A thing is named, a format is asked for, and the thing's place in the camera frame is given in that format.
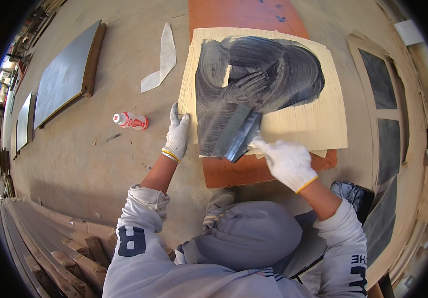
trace person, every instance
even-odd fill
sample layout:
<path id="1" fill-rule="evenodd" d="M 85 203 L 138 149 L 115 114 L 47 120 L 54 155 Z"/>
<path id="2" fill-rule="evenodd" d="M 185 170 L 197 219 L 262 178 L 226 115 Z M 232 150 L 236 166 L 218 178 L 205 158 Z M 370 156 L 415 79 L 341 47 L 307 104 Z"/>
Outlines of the person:
<path id="1" fill-rule="evenodd" d="M 204 234 L 180 245 L 172 262 L 156 233 L 166 219 L 166 192 L 185 155 L 189 124 L 187 114 L 179 120 L 174 104 L 161 156 L 141 184 L 128 191 L 104 283 L 105 298 L 366 296 L 366 238 L 355 210 L 317 179 L 309 152 L 295 143 L 271 145 L 256 137 L 252 146 L 265 153 L 272 176 L 303 196 L 317 214 L 314 228 L 330 247 L 324 254 L 318 294 L 270 266 L 300 242 L 295 218 L 269 201 L 236 204 L 232 189 L 213 197 Z"/>

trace cardboard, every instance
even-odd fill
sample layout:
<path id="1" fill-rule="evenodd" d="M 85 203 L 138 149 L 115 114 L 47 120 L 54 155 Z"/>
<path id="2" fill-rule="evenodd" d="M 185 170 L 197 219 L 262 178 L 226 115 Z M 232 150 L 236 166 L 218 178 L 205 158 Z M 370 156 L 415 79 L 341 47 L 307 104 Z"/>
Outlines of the cardboard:
<path id="1" fill-rule="evenodd" d="M 37 210 L 47 218 L 50 218 L 59 224 L 62 224 L 71 229 L 89 233 L 93 236 L 97 236 L 101 245 L 103 246 L 104 252 L 111 260 L 117 241 L 116 230 L 113 227 L 99 223 L 87 222 L 78 218 L 71 218 L 58 212 L 51 211 L 28 198 L 24 198 L 24 201 L 28 202 L 35 210 Z"/>

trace plastic bottle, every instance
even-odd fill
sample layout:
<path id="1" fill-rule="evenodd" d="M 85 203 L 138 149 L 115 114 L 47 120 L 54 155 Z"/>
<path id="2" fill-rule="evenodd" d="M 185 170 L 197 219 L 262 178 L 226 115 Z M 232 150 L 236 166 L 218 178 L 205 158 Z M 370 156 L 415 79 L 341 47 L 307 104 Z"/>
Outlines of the plastic bottle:
<path id="1" fill-rule="evenodd" d="M 113 116 L 113 121 L 122 128 L 132 127 L 137 130 L 148 128 L 149 121 L 145 116 L 137 116 L 130 112 L 122 112 Z"/>

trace workshop floor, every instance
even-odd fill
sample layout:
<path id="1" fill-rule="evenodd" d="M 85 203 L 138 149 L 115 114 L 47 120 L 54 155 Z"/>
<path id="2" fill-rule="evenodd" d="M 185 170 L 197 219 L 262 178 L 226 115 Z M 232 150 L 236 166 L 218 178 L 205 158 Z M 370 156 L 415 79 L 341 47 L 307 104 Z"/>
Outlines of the workshop floor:
<path id="1" fill-rule="evenodd" d="M 385 16 L 373 0 L 292 3 L 310 39 L 331 51 L 345 103 L 348 148 L 338 150 L 337 167 L 319 173 L 320 178 L 326 185 L 348 180 L 371 188 L 372 132 L 346 36 L 359 30 L 376 42 L 391 45 Z M 99 19 L 108 29 L 93 97 L 74 100 L 43 130 L 35 131 L 33 142 L 12 162 L 12 177 L 19 197 L 40 199 L 47 208 L 63 214 L 114 225 L 129 186 L 141 182 L 165 143 L 169 110 L 178 99 L 189 47 L 187 0 L 67 1 L 38 41 L 12 117 L 5 120 L 6 131 L 11 132 L 24 99 L 29 92 L 37 92 L 46 66 Z M 166 21 L 173 31 L 177 65 L 159 87 L 140 94 L 141 79 L 159 70 L 160 38 Z M 146 115 L 150 127 L 142 132 L 120 128 L 112 116 L 123 111 Z M 119 133 L 122 135 L 108 141 Z M 10 147 L 10 133 L 4 134 L 2 142 Z M 171 202 L 160 236 L 171 248 L 202 232 L 205 206 L 215 191 L 205 187 L 197 156 L 197 145 L 189 145 L 168 190 Z M 294 214 L 310 210 L 302 198 L 277 181 L 244 186 L 241 194 L 243 200 L 276 201 Z"/>

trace gloved hand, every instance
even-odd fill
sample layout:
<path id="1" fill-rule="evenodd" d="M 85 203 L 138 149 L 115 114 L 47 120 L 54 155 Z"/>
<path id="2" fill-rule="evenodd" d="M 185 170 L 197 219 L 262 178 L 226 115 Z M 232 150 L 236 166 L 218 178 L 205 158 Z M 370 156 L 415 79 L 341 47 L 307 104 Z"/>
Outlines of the gloved hand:
<path id="1" fill-rule="evenodd" d="M 287 185 L 295 193 L 314 181 L 318 175 L 311 166 L 312 158 L 305 146 L 278 140 L 274 145 L 256 136 L 251 147 L 265 153 L 267 166 L 272 176 Z"/>
<path id="2" fill-rule="evenodd" d="M 182 116 L 181 121 L 178 118 L 178 103 L 172 105 L 171 108 L 171 125 L 166 136 L 168 140 L 163 147 L 162 152 L 169 158 L 181 162 L 181 159 L 186 154 L 187 149 L 187 132 L 191 118 L 188 114 Z"/>

